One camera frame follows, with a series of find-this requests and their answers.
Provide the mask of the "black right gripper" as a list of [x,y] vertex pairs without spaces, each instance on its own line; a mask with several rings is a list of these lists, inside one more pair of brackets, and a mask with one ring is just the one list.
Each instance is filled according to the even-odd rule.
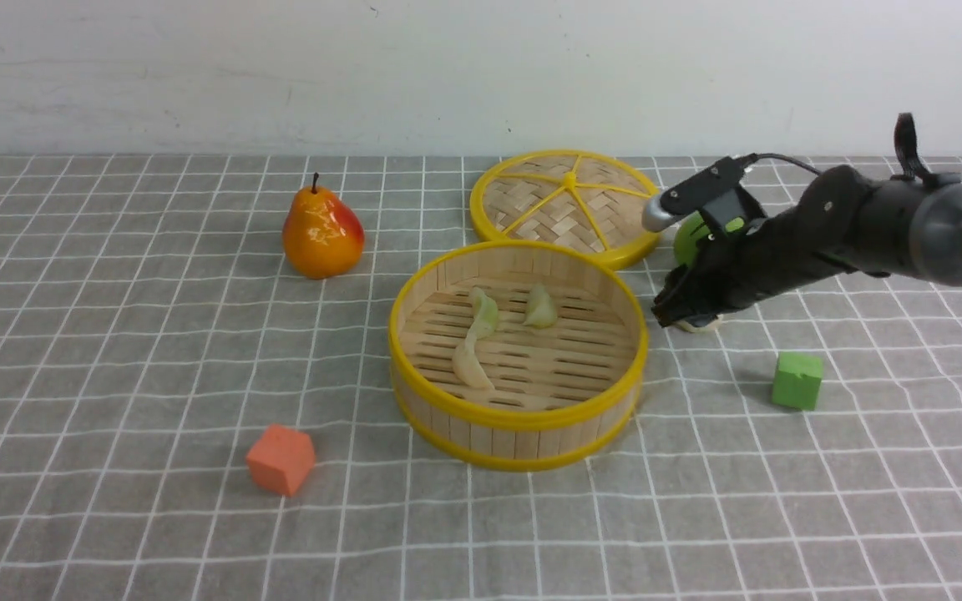
[[652,313],[663,327],[711,320],[851,273],[855,267],[835,251],[845,244],[856,213],[856,201],[802,200],[731,235],[719,231],[705,240],[694,262],[666,277]]

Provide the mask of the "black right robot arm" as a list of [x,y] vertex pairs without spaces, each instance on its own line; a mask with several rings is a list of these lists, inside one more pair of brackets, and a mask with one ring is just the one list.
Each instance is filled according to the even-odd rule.
[[841,274],[962,286],[962,181],[957,174],[870,179],[841,164],[768,216],[742,186],[747,157],[719,159],[647,206],[660,230],[691,214],[707,236],[654,300],[661,326],[701,325]]

